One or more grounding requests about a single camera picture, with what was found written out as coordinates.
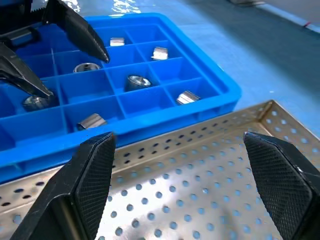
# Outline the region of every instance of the blue floor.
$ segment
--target blue floor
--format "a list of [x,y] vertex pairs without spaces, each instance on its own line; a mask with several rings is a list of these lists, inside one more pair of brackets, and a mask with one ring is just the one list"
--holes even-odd
[[240,85],[243,96],[236,110],[274,99],[320,136],[318,33],[227,0],[65,2],[82,16],[166,15]]

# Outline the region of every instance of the robotic claw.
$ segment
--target robotic claw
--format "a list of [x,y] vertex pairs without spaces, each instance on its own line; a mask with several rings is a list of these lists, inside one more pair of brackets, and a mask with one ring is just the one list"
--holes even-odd
[[79,50],[108,63],[103,41],[80,15],[62,0],[48,0],[33,10],[33,0],[0,1],[0,80],[40,98],[52,95],[37,75],[15,53],[18,48],[41,40],[38,28],[56,24]]

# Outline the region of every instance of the tray compartment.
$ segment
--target tray compartment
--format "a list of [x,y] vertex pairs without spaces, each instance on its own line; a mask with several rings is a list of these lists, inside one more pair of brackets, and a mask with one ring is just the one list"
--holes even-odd
[[73,104],[113,95],[103,69],[59,76],[64,103]]

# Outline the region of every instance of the perforated metal tray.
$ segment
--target perforated metal tray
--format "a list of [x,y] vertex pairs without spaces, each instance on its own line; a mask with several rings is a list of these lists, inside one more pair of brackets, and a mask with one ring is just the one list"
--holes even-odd
[[[320,169],[320,141],[269,101],[119,148],[96,239],[281,239],[251,173],[242,135],[294,143]],[[59,167],[0,186],[9,239]]]

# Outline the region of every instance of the blue plastic tray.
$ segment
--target blue plastic tray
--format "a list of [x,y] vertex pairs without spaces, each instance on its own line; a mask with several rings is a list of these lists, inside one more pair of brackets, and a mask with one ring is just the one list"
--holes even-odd
[[[231,112],[241,96],[238,85],[168,18],[160,14],[88,17],[110,54],[105,64],[77,50],[56,25],[39,28],[42,42],[17,54],[59,98],[59,106],[26,112],[27,94],[0,85],[0,183],[66,163],[90,137],[113,131],[117,146],[127,145]],[[110,47],[122,37],[125,46]],[[155,47],[168,49],[168,60],[154,61]],[[81,63],[100,70],[73,73]],[[155,85],[124,91],[130,74]],[[177,105],[189,90],[202,99]],[[93,113],[107,125],[77,131]]]

